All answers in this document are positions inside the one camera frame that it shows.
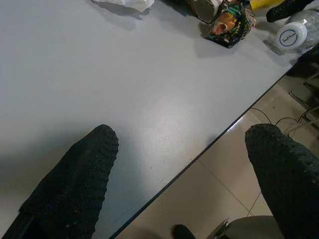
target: black object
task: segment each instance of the black object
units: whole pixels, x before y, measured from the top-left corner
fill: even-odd
[[[319,44],[299,57],[297,63],[292,66],[286,75],[308,78],[318,72],[317,67],[315,67],[312,63],[319,64]]]
[[[172,228],[174,239],[195,239],[191,231],[184,225],[176,225]]]
[[[262,194],[286,239],[319,238],[319,159],[272,124],[245,136]]]
[[[23,203],[2,239],[90,239],[118,146],[106,125],[75,143]]]
[[[267,12],[267,21],[274,22],[289,17],[292,14],[303,10],[312,1],[314,0],[285,0],[283,3],[273,7]]]

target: white table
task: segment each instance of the white table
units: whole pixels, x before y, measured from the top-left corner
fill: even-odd
[[[159,0],[107,8],[0,2],[0,236],[68,147],[105,123],[120,151],[93,238],[108,238],[290,67],[266,32],[226,49]]]

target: white label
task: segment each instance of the white label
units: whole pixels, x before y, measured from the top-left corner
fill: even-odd
[[[287,29],[281,33],[279,42],[282,46],[292,46],[297,42],[298,34],[295,30]]]

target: white plastic bag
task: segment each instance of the white plastic bag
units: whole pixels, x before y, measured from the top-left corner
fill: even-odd
[[[146,8],[152,6],[154,0],[94,0],[95,2],[109,2],[118,5],[132,7],[138,11],[144,11]]]

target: black cable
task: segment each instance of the black cable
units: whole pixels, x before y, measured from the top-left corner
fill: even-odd
[[[300,120],[302,119],[302,117],[304,117],[307,113],[318,110],[319,106],[313,107],[312,109],[309,109],[307,111],[305,111],[304,113],[302,113],[302,115],[299,117],[298,119],[298,123],[300,123]]]
[[[262,110],[260,110],[260,109],[258,109],[258,108],[250,108],[250,109],[252,109],[252,110],[257,110],[257,111],[259,111],[259,112],[261,112],[266,118],[267,118],[267,120],[269,121],[269,123],[270,124],[273,124],[273,123],[271,123],[271,121],[270,121],[270,119],[268,118],[268,116],[262,111]]]
[[[275,126],[277,126],[277,124],[278,124],[280,121],[285,120],[285,119],[291,119],[291,120],[296,121],[296,123],[298,123],[298,121],[297,121],[296,119],[294,119],[294,118],[291,118],[291,117],[283,117],[283,118],[279,119],[279,120],[275,123]]]

